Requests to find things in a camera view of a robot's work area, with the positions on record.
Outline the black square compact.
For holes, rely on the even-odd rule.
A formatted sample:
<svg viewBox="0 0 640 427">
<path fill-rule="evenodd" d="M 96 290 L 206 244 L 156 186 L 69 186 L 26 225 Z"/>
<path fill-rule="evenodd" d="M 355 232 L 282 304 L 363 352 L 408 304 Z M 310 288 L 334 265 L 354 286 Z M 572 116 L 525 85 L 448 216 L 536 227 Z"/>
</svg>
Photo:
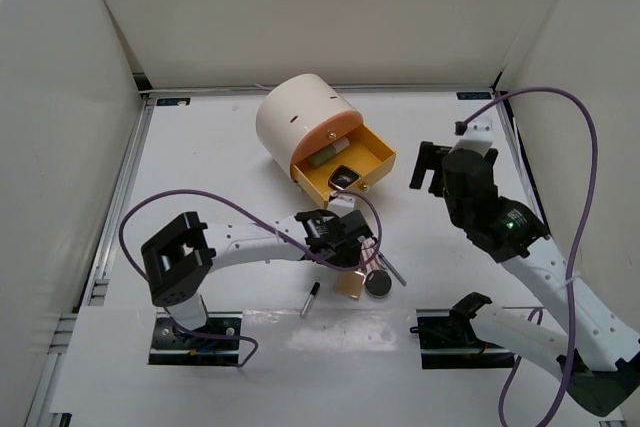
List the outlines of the black square compact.
<svg viewBox="0 0 640 427">
<path fill-rule="evenodd" d="M 340 165 L 329 176 L 328 186 L 335 191 L 347 190 L 361 179 L 361 175 L 346 165 Z"/>
</svg>

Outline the mint green tube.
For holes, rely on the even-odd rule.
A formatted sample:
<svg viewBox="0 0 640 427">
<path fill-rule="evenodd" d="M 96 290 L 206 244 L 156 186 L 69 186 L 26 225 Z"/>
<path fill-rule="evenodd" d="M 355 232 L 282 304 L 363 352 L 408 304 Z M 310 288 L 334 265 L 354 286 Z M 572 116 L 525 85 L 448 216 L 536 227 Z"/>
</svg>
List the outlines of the mint green tube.
<svg viewBox="0 0 640 427">
<path fill-rule="evenodd" d="M 349 139 L 342 137 L 311 155 L 309 157 L 309 164 L 313 168 L 318 168 L 344 151 L 349 145 Z"/>
</svg>

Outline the yellow drawer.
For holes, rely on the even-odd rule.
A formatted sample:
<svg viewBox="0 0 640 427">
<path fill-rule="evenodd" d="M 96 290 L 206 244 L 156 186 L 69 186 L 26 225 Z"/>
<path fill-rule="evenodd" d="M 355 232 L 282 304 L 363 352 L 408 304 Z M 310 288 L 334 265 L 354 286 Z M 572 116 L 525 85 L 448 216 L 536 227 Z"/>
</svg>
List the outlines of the yellow drawer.
<svg viewBox="0 0 640 427">
<path fill-rule="evenodd" d="M 347 191 L 361 192 L 359 186 L 366 183 L 370 188 L 388 175 L 395 163 L 396 152 L 368 126 L 362 125 L 346 134 L 350 145 L 337 156 L 313 168 L 309 157 L 291 165 L 292 179 L 306 192 L 318 207 L 327 207 L 332 190 L 328 186 L 329 176 L 340 165 L 346 165 L 361 175 Z"/>
</svg>

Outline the orange plastic drawer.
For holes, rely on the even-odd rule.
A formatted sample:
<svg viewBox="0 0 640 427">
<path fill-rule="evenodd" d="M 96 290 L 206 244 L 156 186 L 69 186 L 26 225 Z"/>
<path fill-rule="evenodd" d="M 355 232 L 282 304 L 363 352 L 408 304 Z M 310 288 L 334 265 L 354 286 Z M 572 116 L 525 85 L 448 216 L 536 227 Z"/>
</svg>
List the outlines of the orange plastic drawer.
<svg viewBox="0 0 640 427">
<path fill-rule="evenodd" d="M 331 134 L 339 139 L 362 124 L 363 116 L 358 111 L 342 112 L 326 119 L 302 138 L 293 151 L 290 164 L 294 165 L 332 143 Z"/>
</svg>

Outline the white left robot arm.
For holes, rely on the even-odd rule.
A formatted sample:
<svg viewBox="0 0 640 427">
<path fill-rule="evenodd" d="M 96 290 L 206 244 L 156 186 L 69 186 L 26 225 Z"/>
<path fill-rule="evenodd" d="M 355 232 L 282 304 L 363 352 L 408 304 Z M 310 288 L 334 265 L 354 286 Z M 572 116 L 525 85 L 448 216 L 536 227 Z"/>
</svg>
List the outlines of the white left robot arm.
<svg viewBox="0 0 640 427">
<path fill-rule="evenodd" d="M 176 335 L 191 347 L 204 344 L 211 324 L 198 289 L 217 270 L 254 262 L 324 261 L 355 269 L 361 244 L 373 237 L 364 216 L 328 210 L 299 212 L 272 224 L 207 225 L 195 212 L 178 215 L 141 247 L 152 304 L 177 321 Z"/>
</svg>

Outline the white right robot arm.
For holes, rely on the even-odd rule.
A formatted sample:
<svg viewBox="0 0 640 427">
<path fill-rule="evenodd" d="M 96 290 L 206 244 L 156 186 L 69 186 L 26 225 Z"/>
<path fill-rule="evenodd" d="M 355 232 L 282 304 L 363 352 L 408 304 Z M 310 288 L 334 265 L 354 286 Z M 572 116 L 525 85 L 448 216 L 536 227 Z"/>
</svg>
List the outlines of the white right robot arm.
<svg viewBox="0 0 640 427">
<path fill-rule="evenodd" d="M 525 285 L 562 327 L 533 326 L 472 292 L 448 312 L 460 346 L 496 344 L 541 367 L 587 412 L 605 417 L 639 387 L 639 334 L 622 322 L 568 263 L 549 229 L 525 204 L 499 194 L 498 152 L 421 143 L 410 186 L 433 174 L 430 194 L 444 200 L 451 223 Z"/>
</svg>

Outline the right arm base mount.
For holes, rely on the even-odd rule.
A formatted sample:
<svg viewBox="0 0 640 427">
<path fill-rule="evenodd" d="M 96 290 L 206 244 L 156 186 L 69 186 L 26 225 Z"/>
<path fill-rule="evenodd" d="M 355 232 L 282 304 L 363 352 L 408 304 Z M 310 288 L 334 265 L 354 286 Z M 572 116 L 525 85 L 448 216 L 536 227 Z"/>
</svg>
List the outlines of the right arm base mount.
<svg viewBox="0 0 640 427">
<path fill-rule="evenodd" d="M 507 349 L 479 339 L 470 320 L 479 309 L 492 303 L 472 292 L 448 311 L 417 313 L 409 332 L 418 338 L 423 370 L 510 369 L 515 356 Z"/>
</svg>

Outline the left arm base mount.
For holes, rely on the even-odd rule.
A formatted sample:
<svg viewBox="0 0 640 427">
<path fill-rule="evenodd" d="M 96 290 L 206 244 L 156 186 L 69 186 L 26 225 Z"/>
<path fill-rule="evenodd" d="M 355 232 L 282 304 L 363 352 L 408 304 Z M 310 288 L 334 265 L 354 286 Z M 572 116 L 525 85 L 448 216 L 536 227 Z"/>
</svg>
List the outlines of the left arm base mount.
<svg viewBox="0 0 640 427">
<path fill-rule="evenodd" d="M 153 366 L 231 367 L 239 362 L 242 315 L 209 313 L 207 324 L 197 332 L 216 339 L 193 336 L 175 326 L 168 314 L 156 315 L 148 364 Z"/>
</svg>

